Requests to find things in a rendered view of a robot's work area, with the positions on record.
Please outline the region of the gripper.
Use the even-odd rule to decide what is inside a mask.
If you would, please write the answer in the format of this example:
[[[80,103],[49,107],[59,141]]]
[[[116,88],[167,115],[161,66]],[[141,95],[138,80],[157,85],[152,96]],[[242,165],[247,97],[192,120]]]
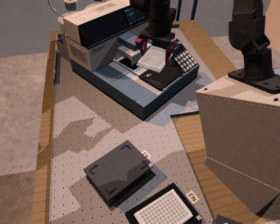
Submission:
[[[135,40],[142,56],[146,53],[148,39],[152,40],[152,45],[166,49],[165,64],[168,63],[174,48],[178,45],[177,41],[171,41],[175,38],[175,33],[170,32],[166,36],[168,19],[155,22],[155,19],[150,17],[149,27],[146,27],[140,32]],[[148,31],[149,29],[149,31]],[[143,44],[143,46],[142,46]],[[168,45],[168,46],[167,46]],[[143,49],[144,47],[144,49]]]

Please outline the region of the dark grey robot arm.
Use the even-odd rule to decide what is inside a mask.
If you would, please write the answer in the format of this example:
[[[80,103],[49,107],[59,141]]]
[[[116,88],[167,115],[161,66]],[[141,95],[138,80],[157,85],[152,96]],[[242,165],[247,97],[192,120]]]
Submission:
[[[130,0],[130,6],[145,13],[155,22],[168,19],[166,36],[176,17],[170,0]],[[234,0],[232,21],[229,22],[229,42],[242,52],[245,68],[228,73],[228,77],[265,91],[280,93],[280,75],[272,70],[270,40],[264,33],[265,16],[262,0]]]

